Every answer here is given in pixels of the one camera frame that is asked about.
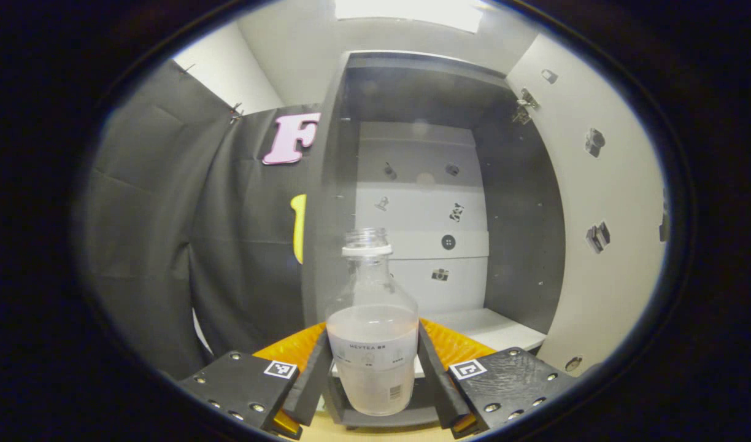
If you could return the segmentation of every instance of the black button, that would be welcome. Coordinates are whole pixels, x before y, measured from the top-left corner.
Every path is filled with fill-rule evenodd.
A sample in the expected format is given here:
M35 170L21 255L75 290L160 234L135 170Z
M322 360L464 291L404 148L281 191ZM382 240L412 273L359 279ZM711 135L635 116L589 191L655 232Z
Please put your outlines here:
M455 237L453 237L452 235L444 235L444 237L441 238L441 246L444 249L452 250L455 248L455 244Z

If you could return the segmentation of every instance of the glass bottle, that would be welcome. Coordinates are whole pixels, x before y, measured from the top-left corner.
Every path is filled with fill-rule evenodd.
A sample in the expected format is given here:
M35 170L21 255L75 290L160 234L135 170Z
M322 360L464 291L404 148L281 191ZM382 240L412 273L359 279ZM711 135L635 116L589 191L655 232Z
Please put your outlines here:
M342 388L354 409L388 416L409 404L417 355L417 302L389 273L383 228L348 232L351 277L327 305L327 331Z

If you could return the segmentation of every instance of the black fabric backdrop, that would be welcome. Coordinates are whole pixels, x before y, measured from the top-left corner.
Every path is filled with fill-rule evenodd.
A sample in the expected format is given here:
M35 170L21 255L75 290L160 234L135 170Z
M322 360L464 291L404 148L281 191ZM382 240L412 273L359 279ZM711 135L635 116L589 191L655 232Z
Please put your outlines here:
M254 352L302 329L290 199L313 149L264 166L280 115L229 124L229 106L170 61L112 112L83 202L84 262L95 296L143 359L174 378L211 349Z

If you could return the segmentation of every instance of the barcode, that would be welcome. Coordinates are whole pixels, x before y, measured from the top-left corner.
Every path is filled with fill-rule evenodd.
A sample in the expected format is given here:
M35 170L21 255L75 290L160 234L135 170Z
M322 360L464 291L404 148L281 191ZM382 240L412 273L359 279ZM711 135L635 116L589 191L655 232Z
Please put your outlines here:
M403 390L403 386L396 386L389 389L389 400L398 399L401 390Z

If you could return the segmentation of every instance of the white shelf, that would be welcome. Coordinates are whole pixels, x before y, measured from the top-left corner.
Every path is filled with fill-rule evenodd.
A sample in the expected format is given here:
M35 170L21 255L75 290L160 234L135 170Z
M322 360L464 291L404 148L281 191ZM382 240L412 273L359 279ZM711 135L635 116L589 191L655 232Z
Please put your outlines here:
M510 347L520 347L526 351L533 350L539 347L545 338L543 333L518 324L488 308L425 314L424 317L497 351ZM331 372L333 376L337 376L337 367L334 364ZM424 378L418 357L414 358L414 373L415 377Z

